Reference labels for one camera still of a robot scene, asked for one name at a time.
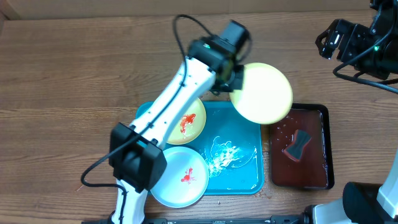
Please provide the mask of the yellow-green plate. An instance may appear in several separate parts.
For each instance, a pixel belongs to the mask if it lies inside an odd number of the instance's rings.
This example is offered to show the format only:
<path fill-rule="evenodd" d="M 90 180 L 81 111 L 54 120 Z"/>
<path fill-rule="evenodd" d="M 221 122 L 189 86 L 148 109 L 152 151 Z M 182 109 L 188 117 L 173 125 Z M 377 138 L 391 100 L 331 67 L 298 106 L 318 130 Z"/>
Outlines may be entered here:
<path fill-rule="evenodd" d="M 203 131 L 206 124 L 206 109 L 201 99 L 197 98 L 176 124 L 167 143 L 182 145 L 193 141 Z"/>
<path fill-rule="evenodd" d="M 244 66 L 242 89 L 229 94 L 237 112 L 257 124 L 282 120 L 293 103 L 292 87 L 286 76 L 265 63 Z"/>

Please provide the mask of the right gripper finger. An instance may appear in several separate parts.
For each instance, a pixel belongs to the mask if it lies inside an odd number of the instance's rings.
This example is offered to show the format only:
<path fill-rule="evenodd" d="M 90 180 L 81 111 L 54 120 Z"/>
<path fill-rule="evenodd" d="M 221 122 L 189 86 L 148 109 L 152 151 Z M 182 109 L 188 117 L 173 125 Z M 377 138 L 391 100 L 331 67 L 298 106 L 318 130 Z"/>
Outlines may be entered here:
<path fill-rule="evenodd" d="M 344 19 L 335 19 L 329 27 L 322 32 L 317 38 L 316 44 L 337 44 L 340 42 L 341 38 L 348 33 L 349 28 L 353 25 Z"/>
<path fill-rule="evenodd" d="M 328 29 L 317 37 L 317 47 L 321 57 L 331 59 L 343 36 L 341 30 Z"/>

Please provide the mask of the red and black sponge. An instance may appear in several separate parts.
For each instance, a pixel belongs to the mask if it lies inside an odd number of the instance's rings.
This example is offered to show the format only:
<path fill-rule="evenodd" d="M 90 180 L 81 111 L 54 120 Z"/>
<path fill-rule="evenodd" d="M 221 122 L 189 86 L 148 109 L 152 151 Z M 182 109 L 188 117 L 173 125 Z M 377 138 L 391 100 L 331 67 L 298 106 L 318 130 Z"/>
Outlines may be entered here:
<path fill-rule="evenodd" d="M 297 129 L 294 132 L 292 142 L 282 151 L 289 159 L 300 162 L 303 151 L 312 137 L 309 133 Z"/>

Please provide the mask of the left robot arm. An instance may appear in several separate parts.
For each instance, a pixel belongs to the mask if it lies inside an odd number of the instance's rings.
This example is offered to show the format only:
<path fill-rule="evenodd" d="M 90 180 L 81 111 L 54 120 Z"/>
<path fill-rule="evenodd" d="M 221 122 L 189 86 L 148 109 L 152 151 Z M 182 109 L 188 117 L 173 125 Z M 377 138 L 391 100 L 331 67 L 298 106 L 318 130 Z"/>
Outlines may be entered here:
<path fill-rule="evenodd" d="M 196 98 L 206 91 L 232 92 L 243 84 L 238 53 L 248 38 L 212 35 L 194 40 L 182 52 L 182 64 L 152 106 L 130 125 L 111 131 L 109 164 L 118 197 L 110 223 L 142 223 L 148 191 L 159 181 L 167 162 L 166 140 Z"/>

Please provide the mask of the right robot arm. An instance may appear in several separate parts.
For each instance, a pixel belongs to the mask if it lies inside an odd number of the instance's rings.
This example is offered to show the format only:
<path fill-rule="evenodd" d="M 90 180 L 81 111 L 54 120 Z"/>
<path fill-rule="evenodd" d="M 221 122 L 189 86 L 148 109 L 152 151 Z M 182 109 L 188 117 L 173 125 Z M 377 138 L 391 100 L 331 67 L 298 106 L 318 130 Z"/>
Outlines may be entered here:
<path fill-rule="evenodd" d="M 397 0 L 369 6 L 377 11 L 370 27 L 337 19 L 315 44 L 323 58 L 339 51 L 336 77 L 397 93 L 389 78 L 397 73 Z M 341 198 L 308 206 L 296 223 L 397 223 L 397 162 L 383 184 L 348 182 Z"/>

